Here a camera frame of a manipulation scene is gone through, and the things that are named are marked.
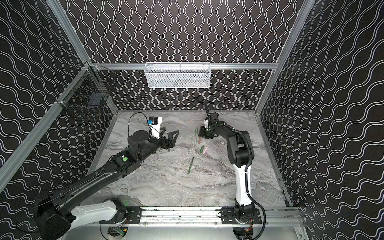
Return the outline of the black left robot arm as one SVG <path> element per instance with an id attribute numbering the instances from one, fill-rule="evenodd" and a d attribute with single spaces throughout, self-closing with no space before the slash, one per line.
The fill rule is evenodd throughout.
<path id="1" fill-rule="evenodd" d="M 79 220 L 73 210 L 82 201 L 138 169 L 158 149 L 173 148 L 180 132 L 173 131 L 164 136 L 165 131 L 166 128 L 161 128 L 159 138 L 145 130 L 136 131 L 128 137 L 128 147 L 110 157 L 99 169 L 66 188 L 39 194 L 32 213 L 42 239 L 62 237 Z"/>

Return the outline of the light green pen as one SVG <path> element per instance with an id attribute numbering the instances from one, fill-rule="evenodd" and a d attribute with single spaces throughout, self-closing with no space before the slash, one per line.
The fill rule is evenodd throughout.
<path id="1" fill-rule="evenodd" d="M 195 141 L 194 141 L 195 144 L 198 143 L 198 132 L 199 132 L 199 128 L 196 127 L 196 128 L 195 128 Z"/>

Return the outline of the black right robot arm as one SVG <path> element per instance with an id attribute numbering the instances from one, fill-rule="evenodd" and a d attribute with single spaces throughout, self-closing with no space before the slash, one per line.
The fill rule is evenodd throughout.
<path id="1" fill-rule="evenodd" d="M 204 125 L 200 127 L 199 136 L 205 139 L 223 137 L 226 140 L 228 158 L 236 175 L 235 216 L 239 222 L 247 222 L 253 217 L 256 205 L 251 194 L 250 180 L 255 154 L 249 133 L 237 130 L 226 122 L 206 118 Z"/>

